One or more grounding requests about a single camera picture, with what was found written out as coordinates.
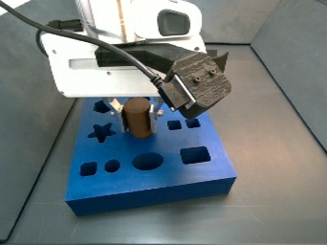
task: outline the gray wall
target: gray wall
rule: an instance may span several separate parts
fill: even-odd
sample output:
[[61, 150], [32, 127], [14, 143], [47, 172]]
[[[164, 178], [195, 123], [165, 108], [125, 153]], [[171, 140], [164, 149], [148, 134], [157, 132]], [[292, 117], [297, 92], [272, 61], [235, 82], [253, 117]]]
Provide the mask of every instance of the gray wall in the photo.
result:
[[327, 150], [325, 23], [325, 0], [283, 0], [252, 48]]
[[[77, 17], [73, 0], [32, 0], [17, 10], [41, 23]], [[8, 238], [73, 104], [56, 90], [34, 32], [8, 13], [0, 16], [0, 242]]]
[[212, 43], [252, 43], [280, 0], [188, 0], [203, 15], [201, 37]]

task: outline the star-shaped hole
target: star-shaped hole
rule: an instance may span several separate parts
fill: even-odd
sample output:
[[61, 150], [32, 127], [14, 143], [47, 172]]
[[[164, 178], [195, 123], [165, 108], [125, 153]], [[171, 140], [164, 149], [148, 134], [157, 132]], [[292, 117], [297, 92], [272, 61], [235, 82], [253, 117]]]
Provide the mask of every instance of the star-shaped hole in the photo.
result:
[[116, 134], [116, 132], [111, 130], [111, 127], [112, 127], [112, 123], [108, 123], [104, 126], [95, 124], [93, 125], [95, 131], [88, 135], [88, 138], [97, 138], [99, 143], [103, 143], [108, 136]]

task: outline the screw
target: screw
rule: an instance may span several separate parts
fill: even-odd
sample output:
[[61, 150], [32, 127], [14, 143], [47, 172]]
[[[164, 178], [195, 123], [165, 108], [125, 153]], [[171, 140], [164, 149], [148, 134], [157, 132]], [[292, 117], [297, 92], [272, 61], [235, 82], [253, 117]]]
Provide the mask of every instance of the screw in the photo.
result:
[[209, 75], [212, 76], [212, 75], [215, 75], [217, 73], [217, 71], [215, 70], [215, 69], [211, 69], [209, 70]]
[[159, 117], [163, 117], [163, 116], [164, 116], [164, 111], [159, 110]]
[[200, 82], [200, 77], [193, 77], [193, 83], [199, 83]]

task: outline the square hole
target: square hole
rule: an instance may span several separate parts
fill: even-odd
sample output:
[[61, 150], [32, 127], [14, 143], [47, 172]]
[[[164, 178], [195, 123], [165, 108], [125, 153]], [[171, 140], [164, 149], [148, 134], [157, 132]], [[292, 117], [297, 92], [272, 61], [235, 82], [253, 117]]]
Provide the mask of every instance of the square hole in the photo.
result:
[[168, 129], [169, 130], [181, 129], [181, 124], [180, 124], [180, 121], [179, 120], [168, 121], [167, 122], [167, 125], [168, 125]]
[[200, 127], [197, 119], [185, 120], [185, 123], [187, 123], [188, 128]]
[[181, 149], [180, 156], [185, 165], [211, 161], [209, 152], [205, 146]]
[[91, 162], [91, 163], [84, 163], [80, 166], [80, 176], [91, 176], [95, 175], [97, 172], [97, 163], [96, 162]]

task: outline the blue foam block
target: blue foam block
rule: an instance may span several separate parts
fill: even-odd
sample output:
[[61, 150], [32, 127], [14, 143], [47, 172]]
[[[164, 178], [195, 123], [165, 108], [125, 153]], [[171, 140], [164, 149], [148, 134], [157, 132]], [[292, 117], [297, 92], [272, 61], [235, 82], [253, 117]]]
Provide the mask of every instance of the blue foam block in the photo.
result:
[[84, 100], [75, 142], [65, 201], [76, 215], [229, 192], [236, 172], [205, 113], [188, 121], [164, 106], [156, 134], [137, 139], [97, 101]]

